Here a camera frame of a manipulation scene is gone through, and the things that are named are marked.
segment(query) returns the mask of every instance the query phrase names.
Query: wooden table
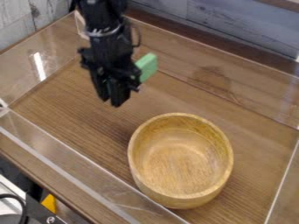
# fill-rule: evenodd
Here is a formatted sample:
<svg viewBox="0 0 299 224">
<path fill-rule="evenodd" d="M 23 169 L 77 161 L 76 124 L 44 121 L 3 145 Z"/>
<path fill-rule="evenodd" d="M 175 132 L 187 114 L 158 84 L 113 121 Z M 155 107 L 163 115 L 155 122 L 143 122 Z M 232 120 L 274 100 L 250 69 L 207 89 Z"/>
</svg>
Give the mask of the wooden table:
<svg viewBox="0 0 299 224">
<path fill-rule="evenodd" d="M 263 223 L 298 146 L 299 80 L 295 73 L 258 64 L 150 24 L 136 20 L 135 23 L 144 35 L 135 57 L 156 53 L 160 68 L 121 108 L 112 108 L 108 102 L 99 100 L 89 74 L 80 68 L 75 51 L 87 43 L 76 34 L 72 15 L 1 55 L 0 69 L 11 86 L 0 82 L 0 96 L 11 102 L 9 107 L 20 116 L 132 187 L 136 185 L 128 170 L 127 143 L 136 127 L 168 112 L 207 118 L 222 128 L 234 147 L 232 176 L 211 203 L 172 212 L 190 223 Z M 15 101 L 36 85 L 39 76 L 28 57 L 36 52 L 41 53 L 45 73 L 55 74 Z M 12 84 L 15 79 L 21 80 L 17 86 Z M 75 186 L 73 191 L 68 190 L 71 183 L 60 174 L 48 171 L 44 175 L 48 168 L 41 161 L 4 135 L 0 139 L 3 155 L 91 221 L 125 222 L 92 198 L 76 197 L 80 190 Z M 35 141 L 35 145 L 41 144 L 39 139 Z M 60 156 L 52 149 L 47 153 Z M 73 161 L 73 167 L 79 164 L 80 161 Z M 92 173 L 84 167 L 72 171 L 81 175 Z M 298 200 L 294 209 L 288 207 L 280 215 L 284 223 L 298 221 L 295 206 Z M 100 220 L 99 212 L 105 216 Z"/>
</svg>

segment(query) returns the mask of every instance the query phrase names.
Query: green block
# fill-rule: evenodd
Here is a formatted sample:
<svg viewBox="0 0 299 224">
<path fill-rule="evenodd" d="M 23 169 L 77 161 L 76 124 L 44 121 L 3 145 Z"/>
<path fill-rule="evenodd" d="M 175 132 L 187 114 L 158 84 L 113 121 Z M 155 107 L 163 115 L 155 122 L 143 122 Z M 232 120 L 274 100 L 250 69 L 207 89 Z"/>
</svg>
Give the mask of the green block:
<svg viewBox="0 0 299 224">
<path fill-rule="evenodd" d="M 135 63 L 141 70 L 140 82 L 145 82 L 158 70 L 158 58 L 151 52 Z"/>
</svg>

